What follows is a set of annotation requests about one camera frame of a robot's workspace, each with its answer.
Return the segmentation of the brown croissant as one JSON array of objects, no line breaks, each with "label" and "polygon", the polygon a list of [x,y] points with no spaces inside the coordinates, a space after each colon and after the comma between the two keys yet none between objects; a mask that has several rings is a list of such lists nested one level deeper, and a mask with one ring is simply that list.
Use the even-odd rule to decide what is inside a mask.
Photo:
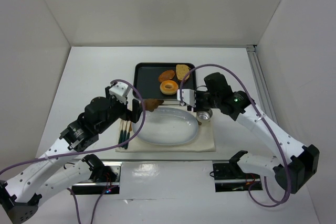
[{"label": "brown croissant", "polygon": [[145,99],[144,100],[145,110],[153,112],[155,109],[157,109],[163,103],[164,103],[164,101],[160,100],[160,99]]}]

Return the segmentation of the metal tongs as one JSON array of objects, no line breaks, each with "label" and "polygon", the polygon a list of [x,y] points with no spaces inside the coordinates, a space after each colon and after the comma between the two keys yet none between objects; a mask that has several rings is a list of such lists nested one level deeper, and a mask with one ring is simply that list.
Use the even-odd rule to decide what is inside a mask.
[{"label": "metal tongs", "polygon": [[178,100],[162,100],[160,106],[180,106],[180,102]]}]

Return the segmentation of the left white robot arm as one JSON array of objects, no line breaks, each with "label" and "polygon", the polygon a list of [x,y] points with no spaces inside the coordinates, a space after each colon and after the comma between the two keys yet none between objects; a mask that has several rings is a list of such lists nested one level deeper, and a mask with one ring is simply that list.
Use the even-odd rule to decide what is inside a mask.
[{"label": "left white robot arm", "polygon": [[54,144],[15,177],[1,181],[1,205],[12,223],[24,223],[60,191],[83,180],[97,180],[107,168],[85,150],[118,119],[137,122],[145,111],[143,100],[132,101],[115,94],[96,97],[70,123]]}]

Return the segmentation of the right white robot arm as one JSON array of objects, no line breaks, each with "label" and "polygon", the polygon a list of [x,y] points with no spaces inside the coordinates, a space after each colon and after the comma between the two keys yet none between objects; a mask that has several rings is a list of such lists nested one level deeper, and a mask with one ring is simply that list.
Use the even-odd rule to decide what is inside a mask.
[{"label": "right white robot arm", "polygon": [[273,177],[282,189],[295,194],[317,171],[320,151],[305,146],[290,136],[244,91],[232,91],[223,74],[216,72],[204,79],[207,91],[183,89],[178,97],[196,111],[219,109],[259,138],[275,155],[255,156],[240,151],[230,162],[244,173]]}]

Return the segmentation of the seeded bread slice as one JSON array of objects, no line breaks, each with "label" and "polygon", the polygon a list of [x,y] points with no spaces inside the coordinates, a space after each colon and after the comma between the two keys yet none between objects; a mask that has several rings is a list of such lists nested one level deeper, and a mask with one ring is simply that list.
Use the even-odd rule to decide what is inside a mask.
[{"label": "seeded bread slice", "polygon": [[175,68],[175,73],[178,81],[182,81],[186,74],[190,71],[188,65],[178,64]]}]

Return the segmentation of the orange flat bread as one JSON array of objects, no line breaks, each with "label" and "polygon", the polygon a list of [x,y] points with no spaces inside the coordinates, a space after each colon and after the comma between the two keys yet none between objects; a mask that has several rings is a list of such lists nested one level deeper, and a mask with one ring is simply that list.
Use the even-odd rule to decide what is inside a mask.
[{"label": "orange flat bread", "polygon": [[174,70],[167,70],[164,71],[163,73],[161,73],[158,77],[158,81],[160,83],[164,82],[164,81],[168,81],[168,80],[172,80],[175,76],[175,71]]}]

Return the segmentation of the metal cup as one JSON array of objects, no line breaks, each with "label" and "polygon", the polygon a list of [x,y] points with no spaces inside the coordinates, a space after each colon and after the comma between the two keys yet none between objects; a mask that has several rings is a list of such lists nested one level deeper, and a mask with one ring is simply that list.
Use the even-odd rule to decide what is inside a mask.
[{"label": "metal cup", "polygon": [[213,116],[212,110],[196,112],[196,119],[200,124],[210,122],[212,116]]}]

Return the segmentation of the white oval plate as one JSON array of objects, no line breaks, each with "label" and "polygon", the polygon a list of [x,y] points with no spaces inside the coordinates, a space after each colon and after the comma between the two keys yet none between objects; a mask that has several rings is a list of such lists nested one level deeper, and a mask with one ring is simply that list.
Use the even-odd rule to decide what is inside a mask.
[{"label": "white oval plate", "polygon": [[157,108],[146,112],[145,122],[140,127],[142,118],[132,123],[132,130],[140,130],[137,137],[149,144],[173,146],[182,145],[193,140],[198,133],[195,116],[177,108]]}]

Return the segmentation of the beige cloth placemat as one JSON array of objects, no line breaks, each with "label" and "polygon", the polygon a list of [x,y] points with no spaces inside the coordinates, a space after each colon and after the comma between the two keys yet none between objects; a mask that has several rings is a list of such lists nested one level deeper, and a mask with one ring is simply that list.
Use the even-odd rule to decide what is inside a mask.
[{"label": "beige cloth placemat", "polygon": [[115,149],[119,153],[157,153],[157,152],[214,152],[215,151],[215,140],[213,137],[213,127],[211,122],[198,124],[198,133],[196,137],[190,142],[182,145],[173,146],[163,146],[149,144],[140,140],[137,136],[130,141],[128,149],[125,150],[123,147],[118,147]]}]

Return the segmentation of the green handled knife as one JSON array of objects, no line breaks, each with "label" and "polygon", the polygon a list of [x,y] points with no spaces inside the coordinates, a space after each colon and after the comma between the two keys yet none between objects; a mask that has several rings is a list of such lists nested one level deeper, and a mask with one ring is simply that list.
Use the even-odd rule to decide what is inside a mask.
[{"label": "green handled knife", "polygon": [[123,143],[125,141],[125,137],[127,135],[127,132],[128,132],[128,122],[125,121],[125,126],[124,126],[124,129],[123,129],[122,135],[121,135],[120,143]]}]

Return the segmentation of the green handled fork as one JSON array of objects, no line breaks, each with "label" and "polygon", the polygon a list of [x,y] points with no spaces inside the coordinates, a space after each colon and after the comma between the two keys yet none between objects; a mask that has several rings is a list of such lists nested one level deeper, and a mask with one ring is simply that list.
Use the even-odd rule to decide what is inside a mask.
[{"label": "green handled fork", "polygon": [[124,139],[124,120],[121,121],[118,144],[121,144],[123,142],[123,139]]}]

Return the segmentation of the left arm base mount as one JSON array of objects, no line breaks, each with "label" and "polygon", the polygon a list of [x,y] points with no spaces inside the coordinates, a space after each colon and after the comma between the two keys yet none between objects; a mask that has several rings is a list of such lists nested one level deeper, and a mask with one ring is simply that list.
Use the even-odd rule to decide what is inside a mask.
[{"label": "left arm base mount", "polygon": [[81,161],[88,164],[90,176],[88,179],[72,185],[71,190],[75,195],[119,194],[120,162],[101,161],[95,154],[89,154]]}]

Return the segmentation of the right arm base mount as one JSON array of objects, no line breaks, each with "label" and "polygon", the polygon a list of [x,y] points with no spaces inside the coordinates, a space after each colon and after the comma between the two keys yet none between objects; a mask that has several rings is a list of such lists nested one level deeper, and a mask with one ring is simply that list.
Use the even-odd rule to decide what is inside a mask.
[{"label": "right arm base mount", "polygon": [[229,161],[213,162],[213,170],[209,175],[214,179],[217,193],[248,191],[252,184],[254,184],[252,190],[262,190],[263,188],[259,175],[247,174],[237,170]]}]

